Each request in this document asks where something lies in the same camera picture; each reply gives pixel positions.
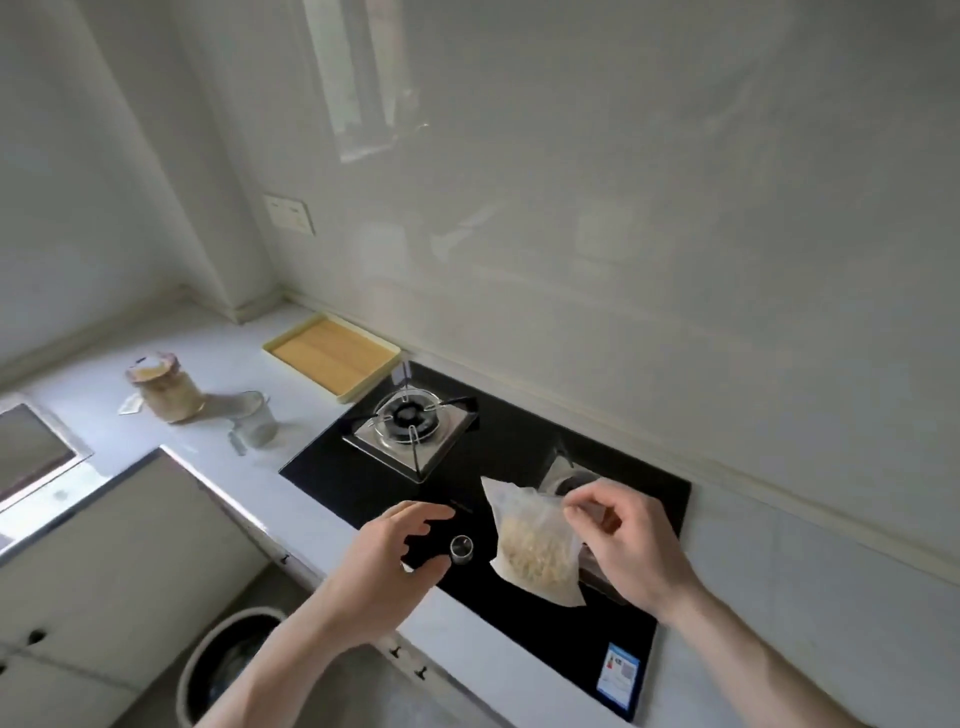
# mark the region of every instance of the yellow tray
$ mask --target yellow tray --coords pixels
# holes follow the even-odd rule
[[[328,313],[319,313],[263,345],[263,351],[315,381],[338,402],[383,378],[400,347]]]

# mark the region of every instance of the hand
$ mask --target hand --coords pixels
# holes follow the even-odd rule
[[[434,556],[415,571],[400,557],[408,536],[425,536],[427,521],[453,518],[447,505],[404,500],[364,524],[343,562],[310,597],[314,623],[338,651],[373,642],[393,632],[450,568],[446,555]]]
[[[597,523],[580,506],[612,509]],[[701,590],[663,504],[612,480],[570,491],[564,516],[589,546],[613,587],[636,607],[670,623],[684,597]]]

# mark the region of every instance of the power outlet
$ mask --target power outlet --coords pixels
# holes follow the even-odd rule
[[[313,223],[310,222],[310,213],[306,205],[300,200],[290,200],[276,195],[264,195],[263,201],[267,204],[270,220],[278,228],[302,232],[312,235]]]

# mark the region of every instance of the blue sticker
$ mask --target blue sticker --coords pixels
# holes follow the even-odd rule
[[[607,647],[607,657],[600,668],[597,690],[624,710],[630,708],[630,696],[634,692],[636,675],[640,672],[640,660],[615,644]]]

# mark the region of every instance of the stainless steel sink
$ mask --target stainless steel sink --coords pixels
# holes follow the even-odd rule
[[[23,395],[0,398],[0,511],[92,454],[55,415]]]

